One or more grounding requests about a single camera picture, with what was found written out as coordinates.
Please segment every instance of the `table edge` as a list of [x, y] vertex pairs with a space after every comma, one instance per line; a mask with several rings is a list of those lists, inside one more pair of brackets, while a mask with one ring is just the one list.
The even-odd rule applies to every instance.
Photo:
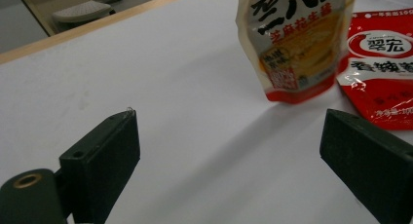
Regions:
[[0, 64], [18, 59], [23, 56], [28, 56], [30, 54], [46, 50], [52, 46], [58, 45], [60, 43], [69, 41], [76, 37], [80, 37], [86, 35], [90, 32], [93, 32], [101, 27], [110, 25], [112, 23], [116, 23], [118, 21], [131, 18], [138, 14], [142, 14], [149, 10], [159, 8], [165, 6], [166, 4], [173, 2], [176, 0], [152, 0], [141, 5], [135, 6], [133, 8], [124, 10], [117, 14], [105, 17], [103, 19], [99, 19], [88, 24], [73, 28], [71, 30], [64, 31], [57, 35], [45, 38], [43, 40], [28, 44], [26, 46], [22, 46], [20, 48], [5, 52], [0, 54]]

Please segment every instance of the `plastic packaging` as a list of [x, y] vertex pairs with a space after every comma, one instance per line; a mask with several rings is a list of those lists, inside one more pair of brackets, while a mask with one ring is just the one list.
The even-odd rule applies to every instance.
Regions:
[[331, 87], [354, 0], [239, 0], [240, 42], [271, 101], [299, 103]]
[[413, 130], [413, 9], [353, 15], [338, 81], [371, 123]]

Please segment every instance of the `chair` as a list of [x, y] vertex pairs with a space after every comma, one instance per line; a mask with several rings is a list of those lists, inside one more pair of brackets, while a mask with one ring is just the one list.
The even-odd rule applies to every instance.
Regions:
[[76, 23], [99, 19], [105, 15], [115, 14], [115, 10], [109, 5], [96, 1], [88, 1], [70, 8], [52, 13], [53, 19], [59, 22]]
[[89, 1], [93, 0], [22, 0], [49, 36], [60, 32], [59, 27], [54, 20], [53, 13], [58, 13], [59, 11], [87, 3]]

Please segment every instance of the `table surface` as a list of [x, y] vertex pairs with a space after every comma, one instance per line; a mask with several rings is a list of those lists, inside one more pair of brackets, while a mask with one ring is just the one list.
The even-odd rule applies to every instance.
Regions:
[[[300, 105], [267, 101], [237, 4], [176, 0], [4, 59], [0, 183], [57, 170], [67, 148], [132, 107], [141, 161], [107, 223], [378, 223], [319, 156], [325, 110], [352, 104], [338, 87]], [[355, 11], [404, 7], [357, 0]]]

